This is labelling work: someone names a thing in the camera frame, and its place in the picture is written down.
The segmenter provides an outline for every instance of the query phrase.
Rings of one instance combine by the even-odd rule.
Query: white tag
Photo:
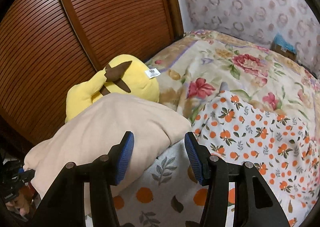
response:
[[[146,73],[147,77],[149,77],[149,79],[154,78],[154,77],[156,77],[158,75],[161,75],[161,73],[156,68],[149,69],[149,70],[146,70],[144,72]]]

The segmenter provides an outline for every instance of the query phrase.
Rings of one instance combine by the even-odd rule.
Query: orange polka dot fabric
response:
[[[319,150],[301,119],[254,109],[224,91],[205,104],[192,128],[199,144],[226,162],[254,163],[288,219],[303,221],[320,179]]]

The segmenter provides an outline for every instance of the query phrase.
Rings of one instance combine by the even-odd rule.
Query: patterned wallpaper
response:
[[[320,74],[320,25],[304,0],[186,0],[194,29],[212,29],[270,47],[279,32],[298,60]]]

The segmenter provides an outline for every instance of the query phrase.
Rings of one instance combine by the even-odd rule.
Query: cardboard box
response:
[[[297,58],[295,53],[293,53],[293,52],[289,51],[287,48],[282,47],[277,44],[273,44],[271,47],[271,50],[283,55],[284,57],[290,58],[293,61],[295,61]]]

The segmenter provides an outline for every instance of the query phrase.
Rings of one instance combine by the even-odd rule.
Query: louvered wooden panel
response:
[[[0,106],[37,144],[63,125],[67,91],[95,71],[60,0],[16,0],[0,24]]]
[[[120,54],[145,60],[173,40],[164,0],[71,0],[99,62]]]

